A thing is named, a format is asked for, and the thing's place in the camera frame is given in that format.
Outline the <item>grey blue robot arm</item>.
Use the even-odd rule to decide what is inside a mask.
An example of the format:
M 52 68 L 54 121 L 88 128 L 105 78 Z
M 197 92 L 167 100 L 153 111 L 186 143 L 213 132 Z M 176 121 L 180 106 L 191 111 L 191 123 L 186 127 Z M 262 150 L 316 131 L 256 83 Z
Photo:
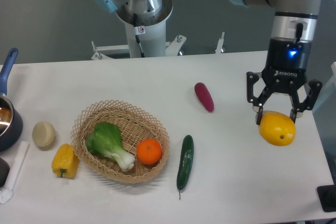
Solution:
M 171 0 L 94 0 L 125 23 L 132 58 L 166 55 L 165 22 L 172 12 Z M 256 112 L 274 93 L 290 96 L 290 118 L 295 120 L 311 110 L 322 83 L 308 81 L 306 67 L 314 37 L 321 0 L 230 0 L 235 5 L 267 5 L 275 9 L 266 64 L 261 72 L 248 72 L 247 101 Z

